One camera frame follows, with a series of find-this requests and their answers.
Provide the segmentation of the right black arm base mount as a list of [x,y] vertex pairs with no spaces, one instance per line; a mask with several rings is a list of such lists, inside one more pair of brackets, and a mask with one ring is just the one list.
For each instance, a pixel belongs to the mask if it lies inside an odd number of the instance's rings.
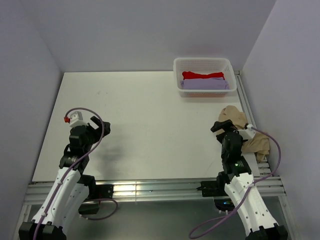
[[219,187],[216,180],[201,181],[196,188],[201,192],[203,198],[213,198],[214,206],[222,212],[233,211],[235,206],[225,191]]

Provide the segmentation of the beige t shirt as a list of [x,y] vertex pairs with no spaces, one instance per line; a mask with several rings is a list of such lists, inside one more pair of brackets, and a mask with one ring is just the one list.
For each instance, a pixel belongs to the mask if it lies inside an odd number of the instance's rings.
[[[223,122],[226,120],[231,120],[238,130],[243,130],[248,123],[245,113],[239,111],[234,105],[228,105],[220,112],[218,121]],[[242,145],[241,150],[244,154],[255,154],[256,160],[262,162],[270,154],[269,138],[257,132],[253,139],[249,139]]]

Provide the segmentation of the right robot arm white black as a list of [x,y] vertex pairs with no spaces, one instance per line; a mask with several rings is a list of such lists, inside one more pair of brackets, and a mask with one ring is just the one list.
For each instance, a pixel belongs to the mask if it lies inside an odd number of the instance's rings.
[[243,143],[252,139],[256,132],[252,125],[238,130],[228,119],[216,121],[211,132],[221,143],[223,171],[217,176],[216,189],[222,195],[228,195],[234,209],[241,218],[247,240],[287,240],[288,232],[279,225],[268,210],[261,197],[252,170],[243,156]]

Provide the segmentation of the red rolled t shirt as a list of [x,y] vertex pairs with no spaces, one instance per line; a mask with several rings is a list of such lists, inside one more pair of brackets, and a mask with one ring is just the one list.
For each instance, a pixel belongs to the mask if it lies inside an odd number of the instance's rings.
[[201,74],[201,73],[195,73],[192,71],[184,71],[182,72],[182,76],[184,80],[191,80],[191,79],[219,79],[219,80],[225,80],[225,76],[223,72],[214,72],[209,74]]

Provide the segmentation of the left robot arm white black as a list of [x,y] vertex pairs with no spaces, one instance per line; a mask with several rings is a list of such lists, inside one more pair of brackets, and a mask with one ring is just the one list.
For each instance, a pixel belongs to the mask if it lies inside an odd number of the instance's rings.
[[65,240],[72,219],[85,200],[96,197],[94,176],[85,175],[89,154],[111,131],[111,124],[92,116],[93,128],[81,117],[66,117],[71,130],[69,143],[59,162],[57,176],[41,208],[18,230],[21,240]]

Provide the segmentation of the aluminium frame rail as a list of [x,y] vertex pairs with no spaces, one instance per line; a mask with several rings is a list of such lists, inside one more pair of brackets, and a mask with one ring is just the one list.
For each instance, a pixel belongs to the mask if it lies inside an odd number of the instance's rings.
[[[185,111],[192,116],[207,113],[210,117],[219,114],[219,109],[226,105],[235,105],[242,109],[247,120],[253,124],[254,117],[244,90],[239,71],[234,73],[236,91],[222,98],[182,98],[173,85],[175,74],[172,71],[124,71],[124,72],[67,72],[63,75],[57,99],[44,137],[39,159],[35,168],[32,183],[28,185],[18,223],[26,222],[33,205],[41,204],[50,191],[53,182],[43,175],[45,168],[44,155],[48,153],[48,145],[57,138],[54,127],[58,126],[58,115],[63,107],[73,104],[69,92],[75,90],[75,101],[88,103],[103,113],[112,100],[112,87],[116,88],[120,98],[119,106],[124,108],[132,99],[147,98],[153,111],[166,105],[177,113],[181,119]],[[136,179],[120,179],[109,173],[101,172],[98,165],[89,167],[90,173],[96,175],[99,185],[113,185],[113,196],[119,202],[160,202],[199,200],[201,194],[196,185],[201,181],[214,179],[212,170],[218,168],[216,161],[211,162],[204,175],[186,176],[173,173],[159,179],[140,177]]]

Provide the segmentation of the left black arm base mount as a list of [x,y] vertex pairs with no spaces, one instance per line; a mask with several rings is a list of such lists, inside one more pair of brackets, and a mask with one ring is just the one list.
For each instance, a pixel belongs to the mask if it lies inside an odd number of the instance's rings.
[[114,186],[112,184],[98,184],[93,192],[85,199],[78,209],[80,215],[96,215],[101,208],[100,201],[94,199],[112,199]]

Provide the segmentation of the lilac rolled t shirt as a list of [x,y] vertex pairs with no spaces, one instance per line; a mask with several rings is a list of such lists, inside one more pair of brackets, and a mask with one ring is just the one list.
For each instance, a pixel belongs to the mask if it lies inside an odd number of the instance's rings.
[[184,90],[229,90],[229,84],[223,78],[194,78],[180,81]]

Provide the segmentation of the white plastic basket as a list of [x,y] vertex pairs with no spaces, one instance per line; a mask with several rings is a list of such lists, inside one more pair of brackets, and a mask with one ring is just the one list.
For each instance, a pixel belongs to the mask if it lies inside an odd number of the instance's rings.
[[237,90],[233,67],[226,58],[178,57],[173,74],[181,97],[224,97]]

